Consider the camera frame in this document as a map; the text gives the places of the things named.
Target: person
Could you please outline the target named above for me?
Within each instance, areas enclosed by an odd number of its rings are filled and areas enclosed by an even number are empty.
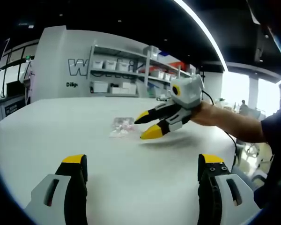
[[[273,197],[281,179],[281,108],[259,121],[202,101],[194,109],[191,120],[203,126],[217,126],[243,142],[267,142],[270,145],[274,160],[264,186],[254,192],[256,204],[263,208]]]
[[[249,107],[245,104],[245,101],[242,100],[242,104],[239,108],[239,114],[247,116],[249,114]]]

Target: small packet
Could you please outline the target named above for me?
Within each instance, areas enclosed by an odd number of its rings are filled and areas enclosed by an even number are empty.
[[[112,123],[110,137],[126,137],[135,131],[134,118],[116,117]]]

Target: white storage box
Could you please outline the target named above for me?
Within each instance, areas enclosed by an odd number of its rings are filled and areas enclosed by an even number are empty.
[[[196,74],[196,67],[194,67],[192,64],[189,64],[188,68],[186,69],[186,71],[190,74],[190,75],[194,75]]]
[[[166,81],[170,81],[170,77],[171,77],[170,74],[164,73],[164,79],[165,79]]]
[[[117,70],[128,72],[129,71],[129,64],[124,63],[124,62],[117,62]]]
[[[144,55],[147,55],[147,53],[149,52],[149,56],[151,59],[153,60],[158,60],[158,52],[159,49],[155,46],[148,46],[146,48],[143,49]]]
[[[160,70],[155,70],[155,71],[151,72],[151,76],[157,77],[159,79],[163,79],[164,78],[164,72],[160,71]]]
[[[102,81],[93,81],[94,93],[107,93],[108,83]]]
[[[116,70],[116,65],[117,65],[117,62],[115,62],[115,61],[106,60],[104,62],[105,69]]]
[[[175,79],[177,79],[177,77],[176,76],[170,76],[170,80],[172,81],[172,80],[175,80]]]
[[[122,83],[122,88],[130,88],[130,85],[131,85],[131,83],[129,83],[129,82],[123,82]]]
[[[103,67],[102,60],[93,61],[93,69],[102,69],[102,67]]]
[[[129,94],[129,89],[128,88],[121,88],[121,94]]]
[[[136,94],[136,84],[133,84],[133,83],[130,84],[129,94],[131,94],[131,95]]]
[[[112,94],[120,94],[121,93],[121,88],[111,88],[111,93]]]

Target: table surface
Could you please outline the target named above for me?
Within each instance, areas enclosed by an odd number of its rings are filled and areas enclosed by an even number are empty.
[[[216,154],[232,167],[234,144],[217,127],[189,122],[154,140],[109,137],[115,117],[160,104],[145,98],[40,100],[0,122],[0,172],[22,208],[32,189],[61,161],[88,159],[87,217],[100,225],[190,225],[199,217],[198,155]]]

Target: ceiling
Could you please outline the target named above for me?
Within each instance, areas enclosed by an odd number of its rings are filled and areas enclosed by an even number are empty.
[[[246,0],[185,2],[207,26],[225,61],[281,75],[281,54],[266,29],[253,23]],[[217,54],[200,27],[173,0],[38,0],[4,8],[0,39],[11,37],[10,47],[40,38],[45,27],[67,25],[68,29],[101,31],[155,45],[204,70],[222,69],[206,63],[219,61]],[[262,62],[254,60],[257,48],[263,49]]]

